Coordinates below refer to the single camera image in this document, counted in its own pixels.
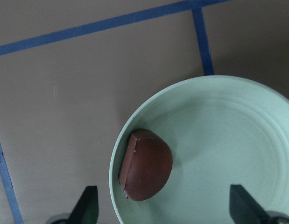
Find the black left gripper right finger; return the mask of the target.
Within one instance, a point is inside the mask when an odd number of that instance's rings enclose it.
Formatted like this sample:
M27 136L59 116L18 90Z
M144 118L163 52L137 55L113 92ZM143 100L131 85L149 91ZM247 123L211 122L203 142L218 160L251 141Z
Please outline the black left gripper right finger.
M266 224L270 216L240 184L232 184L229 214L235 224Z

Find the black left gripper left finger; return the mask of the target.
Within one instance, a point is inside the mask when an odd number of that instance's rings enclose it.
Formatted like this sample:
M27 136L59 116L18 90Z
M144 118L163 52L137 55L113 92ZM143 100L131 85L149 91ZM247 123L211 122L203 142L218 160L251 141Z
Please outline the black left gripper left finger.
M98 220L98 188L87 186L70 214L68 224L96 224Z

